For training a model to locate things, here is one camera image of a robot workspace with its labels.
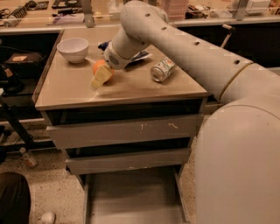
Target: person's leg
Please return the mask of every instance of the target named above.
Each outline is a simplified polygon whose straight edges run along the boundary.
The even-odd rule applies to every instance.
[[[0,173],[0,223],[28,224],[31,196],[25,177],[15,172]]]

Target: drawer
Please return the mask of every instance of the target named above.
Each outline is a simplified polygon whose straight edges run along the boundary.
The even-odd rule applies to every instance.
[[[176,101],[153,101],[85,108],[65,108],[41,111],[49,125],[113,122],[163,116],[185,116],[201,113],[206,98]]]
[[[72,149],[194,137],[202,119],[203,115],[176,115],[48,126],[47,131],[58,149]]]
[[[107,156],[68,158],[66,165],[71,174],[74,175],[117,172],[147,167],[182,165],[187,162],[190,153],[190,148],[145,150]]]
[[[189,223],[171,167],[87,175],[87,224]]]

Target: bottle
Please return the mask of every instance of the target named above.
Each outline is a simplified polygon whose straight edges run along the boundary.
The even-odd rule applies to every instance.
[[[26,148],[20,148],[19,152],[23,155],[23,160],[28,166],[35,167],[38,164],[33,154]]]
[[[8,81],[3,85],[4,92],[6,94],[17,94],[21,92],[24,89],[25,85],[18,78],[18,74],[13,73],[12,70],[5,64],[2,64],[1,68],[6,73],[7,81]]]

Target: yellow sponge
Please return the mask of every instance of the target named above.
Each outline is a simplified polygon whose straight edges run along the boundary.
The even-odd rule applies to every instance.
[[[94,71],[94,78],[92,79],[90,86],[94,90],[96,90],[106,81],[108,81],[113,76],[113,74],[114,70],[112,70],[108,65],[99,65],[98,68]]]

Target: can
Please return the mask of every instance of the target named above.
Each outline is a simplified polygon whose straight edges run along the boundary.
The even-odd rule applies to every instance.
[[[154,81],[163,82],[172,75],[176,64],[169,58],[164,57],[150,69],[150,76]]]

